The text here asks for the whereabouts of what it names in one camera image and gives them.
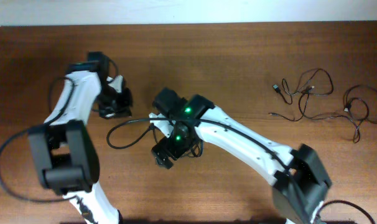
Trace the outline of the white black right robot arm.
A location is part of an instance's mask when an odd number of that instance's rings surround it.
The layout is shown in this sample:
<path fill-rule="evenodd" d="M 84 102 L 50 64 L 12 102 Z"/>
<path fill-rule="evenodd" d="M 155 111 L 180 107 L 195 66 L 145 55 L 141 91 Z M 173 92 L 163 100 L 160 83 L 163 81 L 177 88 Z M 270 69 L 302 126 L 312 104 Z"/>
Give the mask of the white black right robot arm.
<path fill-rule="evenodd" d="M 255 170 L 272 187 L 272 200 L 288 223 L 320 223 L 332 181 L 310 146 L 293 149 L 269 140 L 229 117 L 200 95 L 186 100 L 174 92 L 158 94 L 152 124 L 164 137 L 152 148 L 156 163 L 170 169 L 195 145 L 218 146 Z"/>

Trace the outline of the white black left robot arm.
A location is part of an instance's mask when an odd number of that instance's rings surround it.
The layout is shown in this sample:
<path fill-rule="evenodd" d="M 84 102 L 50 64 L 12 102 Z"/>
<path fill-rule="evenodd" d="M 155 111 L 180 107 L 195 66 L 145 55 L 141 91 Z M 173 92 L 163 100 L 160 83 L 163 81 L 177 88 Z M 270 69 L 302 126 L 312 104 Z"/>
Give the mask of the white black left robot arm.
<path fill-rule="evenodd" d="M 28 139 L 40 184 L 69 201 L 87 223 L 122 223 L 101 188 L 100 161 L 86 129 L 94 104 L 103 119 L 132 115 L 123 77 L 109 76 L 110 59 L 71 64 L 58 102 Z"/>

